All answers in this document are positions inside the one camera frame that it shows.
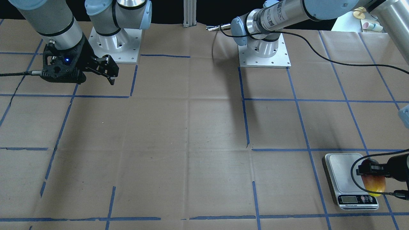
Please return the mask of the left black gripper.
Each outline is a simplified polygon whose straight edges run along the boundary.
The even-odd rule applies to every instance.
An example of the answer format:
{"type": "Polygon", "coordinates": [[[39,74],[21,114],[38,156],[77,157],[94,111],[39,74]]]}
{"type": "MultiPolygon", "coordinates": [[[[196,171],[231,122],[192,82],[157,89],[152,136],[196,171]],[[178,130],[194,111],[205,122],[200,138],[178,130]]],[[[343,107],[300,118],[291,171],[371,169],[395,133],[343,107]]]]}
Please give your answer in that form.
{"type": "Polygon", "coordinates": [[[391,157],[386,164],[361,164],[357,176],[384,176],[400,182],[408,182],[408,154],[391,157]]]}

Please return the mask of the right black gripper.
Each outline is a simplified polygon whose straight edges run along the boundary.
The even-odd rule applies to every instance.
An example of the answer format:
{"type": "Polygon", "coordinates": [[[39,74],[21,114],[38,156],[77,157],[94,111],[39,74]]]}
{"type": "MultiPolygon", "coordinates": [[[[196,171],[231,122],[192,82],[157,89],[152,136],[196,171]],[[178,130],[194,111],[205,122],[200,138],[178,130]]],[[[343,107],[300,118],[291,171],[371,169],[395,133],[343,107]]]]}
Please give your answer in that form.
{"type": "Polygon", "coordinates": [[[85,35],[67,50],[58,50],[55,44],[48,43],[42,56],[41,79],[51,83],[82,84],[86,81],[84,72],[92,72],[105,77],[113,86],[119,74],[119,67],[111,55],[96,57],[85,35]]]}

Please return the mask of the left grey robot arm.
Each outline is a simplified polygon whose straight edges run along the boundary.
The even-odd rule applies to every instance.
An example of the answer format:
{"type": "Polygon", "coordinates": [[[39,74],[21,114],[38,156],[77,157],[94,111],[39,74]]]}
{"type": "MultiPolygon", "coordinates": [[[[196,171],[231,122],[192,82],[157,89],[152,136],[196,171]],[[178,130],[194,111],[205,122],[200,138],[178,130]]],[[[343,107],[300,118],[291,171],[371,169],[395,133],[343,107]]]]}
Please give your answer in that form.
{"type": "MultiPolygon", "coordinates": [[[[239,46],[251,42],[275,42],[284,27],[311,19],[322,21],[335,19],[352,9],[363,6],[384,25],[392,41],[401,48],[408,63],[408,0],[268,0],[262,9],[236,17],[230,24],[231,35],[219,28],[239,46]]],[[[408,183],[408,153],[391,157],[385,164],[363,160],[357,169],[351,168],[351,176],[381,176],[408,183]]]]}

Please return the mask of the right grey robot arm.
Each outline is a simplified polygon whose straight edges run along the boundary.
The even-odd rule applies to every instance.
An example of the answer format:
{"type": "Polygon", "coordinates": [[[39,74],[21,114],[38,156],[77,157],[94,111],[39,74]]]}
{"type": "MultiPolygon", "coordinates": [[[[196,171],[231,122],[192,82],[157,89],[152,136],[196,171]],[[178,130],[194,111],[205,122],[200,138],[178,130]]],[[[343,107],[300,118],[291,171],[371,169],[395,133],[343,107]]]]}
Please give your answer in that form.
{"type": "Polygon", "coordinates": [[[45,41],[43,67],[25,75],[51,83],[82,84],[85,72],[105,77],[114,85],[119,67],[113,54],[134,51],[128,30],[146,30],[152,18],[150,0],[86,0],[84,6],[95,29],[89,42],[65,0],[11,0],[45,41]]]}

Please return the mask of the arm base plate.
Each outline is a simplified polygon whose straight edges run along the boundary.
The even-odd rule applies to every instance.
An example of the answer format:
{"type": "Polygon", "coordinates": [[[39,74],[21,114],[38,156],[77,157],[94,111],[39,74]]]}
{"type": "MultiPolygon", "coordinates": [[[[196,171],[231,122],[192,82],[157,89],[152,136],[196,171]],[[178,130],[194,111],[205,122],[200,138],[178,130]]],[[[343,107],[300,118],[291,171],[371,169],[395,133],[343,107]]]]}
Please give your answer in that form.
{"type": "Polygon", "coordinates": [[[238,46],[240,67],[290,68],[292,66],[282,33],[274,33],[264,40],[249,38],[238,46]]]}
{"type": "Polygon", "coordinates": [[[143,30],[125,28],[116,35],[102,36],[92,28],[88,41],[99,58],[108,54],[117,64],[137,64],[142,35],[143,30]]]}

